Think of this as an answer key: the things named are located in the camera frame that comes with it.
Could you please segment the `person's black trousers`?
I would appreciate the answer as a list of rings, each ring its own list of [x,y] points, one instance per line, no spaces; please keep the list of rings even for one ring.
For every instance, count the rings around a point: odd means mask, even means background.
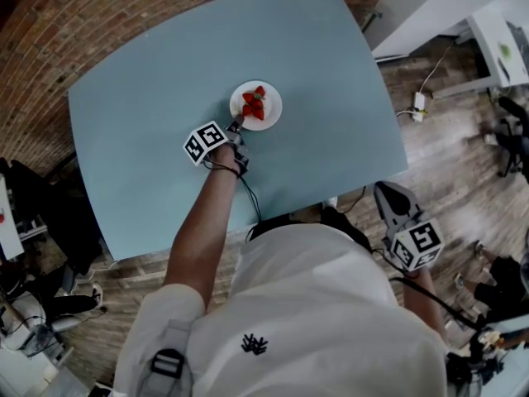
[[[340,213],[336,208],[326,206],[320,211],[320,221],[318,224],[333,227],[341,232],[348,235],[353,241],[361,245],[368,252],[372,252],[372,246],[370,245],[368,237],[361,232],[359,229],[354,227],[347,216],[344,213]],[[286,227],[291,225],[305,224],[305,222],[292,220],[288,214],[271,218],[262,222],[259,222],[255,227],[252,227],[247,235],[246,240],[252,241],[260,235],[266,232],[274,230],[279,227]]]

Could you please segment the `white power strip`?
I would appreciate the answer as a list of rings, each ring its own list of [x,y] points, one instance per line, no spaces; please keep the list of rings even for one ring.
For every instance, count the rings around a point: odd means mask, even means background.
[[[413,107],[412,119],[415,122],[422,122],[425,114],[427,113],[426,97],[420,92],[415,92],[413,96],[412,107]]]

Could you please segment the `person's white shirt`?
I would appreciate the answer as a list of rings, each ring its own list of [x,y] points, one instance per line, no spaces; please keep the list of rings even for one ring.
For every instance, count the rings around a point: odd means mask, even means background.
[[[228,300],[148,294],[119,356],[118,397],[447,397],[446,348],[344,233],[276,228],[241,248]]]

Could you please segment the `black office chair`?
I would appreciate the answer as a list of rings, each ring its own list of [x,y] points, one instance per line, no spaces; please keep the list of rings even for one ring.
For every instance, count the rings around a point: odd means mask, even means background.
[[[102,235],[88,198],[71,195],[60,184],[50,184],[16,160],[7,171],[7,182],[17,215],[25,221],[39,216],[71,269],[87,274],[94,259],[102,254]]]

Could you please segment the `small white table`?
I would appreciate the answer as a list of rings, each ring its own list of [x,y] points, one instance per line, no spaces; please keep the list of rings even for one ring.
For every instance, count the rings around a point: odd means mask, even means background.
[[[5,213],[5,222],[0,224],[0,246],[3,255],[11,260],[24,252],[7,195],[6,181],[0,174],[0,209]]]

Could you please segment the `person's left forearm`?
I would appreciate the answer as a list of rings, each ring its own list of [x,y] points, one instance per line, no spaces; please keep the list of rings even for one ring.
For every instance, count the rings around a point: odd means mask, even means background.
[[[213,169],[176,234],[165,285],[187,285],[209,305],[240,173],[229,145],[212,153]]]

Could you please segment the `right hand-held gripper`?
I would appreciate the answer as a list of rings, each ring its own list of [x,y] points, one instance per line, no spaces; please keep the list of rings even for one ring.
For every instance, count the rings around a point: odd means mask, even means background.
[[[415,194],[389,181],[374,185],[374,199],[387,231],[389,254],[404,271],[429,265],[443,250],[439,222],[421,211]]]

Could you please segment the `white side desk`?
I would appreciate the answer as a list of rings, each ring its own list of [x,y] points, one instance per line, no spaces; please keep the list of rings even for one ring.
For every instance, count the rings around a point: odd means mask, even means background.
[[[469,91],[529,84],[529,68],[523,59],[521,46],[516,42],[512,28],[503,15],[493,8],[484,7],[468,17],[467,22],[469,30],[461,34],[456,43],[462,44],[470,37],[476,40],[488,69],[488,76],[435,91],[432,93],[432,98],[447,98]],[[502,57],[499,43],[509,46],[510,59],[505,60]],[[503,75],[497,62],[498,57],[505,64],[510,81]]]

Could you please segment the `white cabinet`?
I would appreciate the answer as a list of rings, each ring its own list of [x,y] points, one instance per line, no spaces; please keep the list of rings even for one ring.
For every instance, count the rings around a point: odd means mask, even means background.
[[[380,0],[364,32],[376,59],[407,56],[495,0]]]

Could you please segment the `white plate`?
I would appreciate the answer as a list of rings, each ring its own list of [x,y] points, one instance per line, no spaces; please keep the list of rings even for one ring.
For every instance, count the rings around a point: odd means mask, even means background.
[[[263,98],[255,94],[255,89],[258,86],[264,87],[265,96]],[[250,103],[244,101],[242,97],[243,93],[253,93],[255,98],[261,99],[264,104],[262,107],[264,110],[264,120],[261,121],[253,115],[245,117],[243,128],[249,131],[259,132],[272,127],[279,120],[283,110],[282,98],[274,86],[262,80],[247,81],[239,85],[232,93],[229,107],[233,117],[242,114],[242,108],[245,104],[250,105]]]

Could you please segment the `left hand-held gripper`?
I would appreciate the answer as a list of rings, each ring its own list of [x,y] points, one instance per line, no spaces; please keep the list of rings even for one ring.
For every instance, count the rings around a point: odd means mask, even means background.
[[[206,164],[213,165],[210,155],[219,147],[227,145],[234,151],[235,162],[238,164],[240,174],[248,170],[248,150],[241,135],[245,117],[238,114],[233,117],[232,122],[225,128],[220,128],[215,121],[193,130],[186,142],[183,144],[185,154],[194,166]]]

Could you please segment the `person's right forearm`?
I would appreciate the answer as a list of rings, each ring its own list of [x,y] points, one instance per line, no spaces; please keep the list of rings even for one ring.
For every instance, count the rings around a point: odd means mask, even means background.
[[[431,273],[426,266],[409,273],[405,278],[429,293],[435,293]],[[406,309],[415,313],[428,327],[437,332],[443,341],[446,340],[444,318],[436,301],[409,285],[403,287],[403,300]]]

